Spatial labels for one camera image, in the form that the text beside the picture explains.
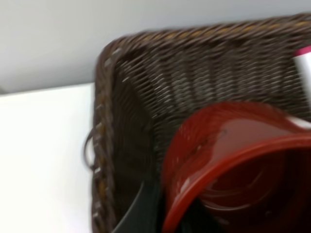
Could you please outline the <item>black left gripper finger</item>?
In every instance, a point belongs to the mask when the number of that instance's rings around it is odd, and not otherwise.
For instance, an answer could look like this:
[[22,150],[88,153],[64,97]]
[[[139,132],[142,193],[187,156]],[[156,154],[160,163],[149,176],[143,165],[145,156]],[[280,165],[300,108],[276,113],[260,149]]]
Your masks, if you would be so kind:
[[114,233],[155,233],[160,200],[159,180],[144,181]]

